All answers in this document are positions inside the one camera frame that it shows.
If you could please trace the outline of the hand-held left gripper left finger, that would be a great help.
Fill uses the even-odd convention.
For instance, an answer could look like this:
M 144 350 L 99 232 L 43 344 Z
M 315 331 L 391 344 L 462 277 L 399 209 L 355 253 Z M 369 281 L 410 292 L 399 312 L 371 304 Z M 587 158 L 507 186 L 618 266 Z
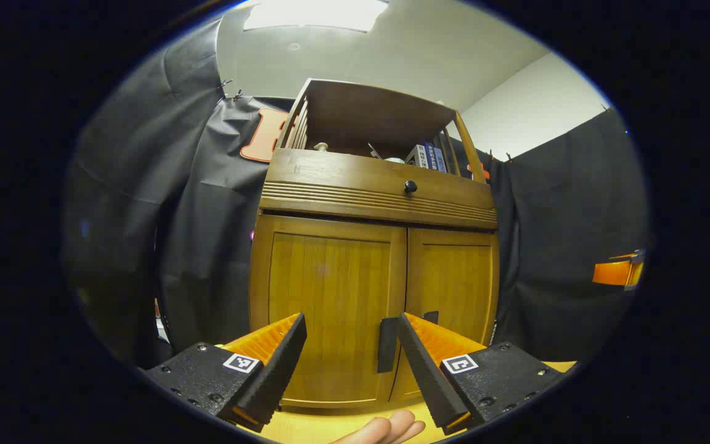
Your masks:
M 284 398 L 306 338 L 304 314 L 291 314 L 225 345 L 195 343 L 145 375 L 197 411 L 262 432 Z

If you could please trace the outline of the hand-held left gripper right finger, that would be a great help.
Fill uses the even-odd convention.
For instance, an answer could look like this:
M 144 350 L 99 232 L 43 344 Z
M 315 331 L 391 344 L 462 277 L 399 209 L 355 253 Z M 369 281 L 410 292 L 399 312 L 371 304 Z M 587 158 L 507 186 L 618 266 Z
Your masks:
M 508 341 L 485 346 L 412 314 L 398 317 L 398 339 L 445 435 L 500 422 L 565 375 Z

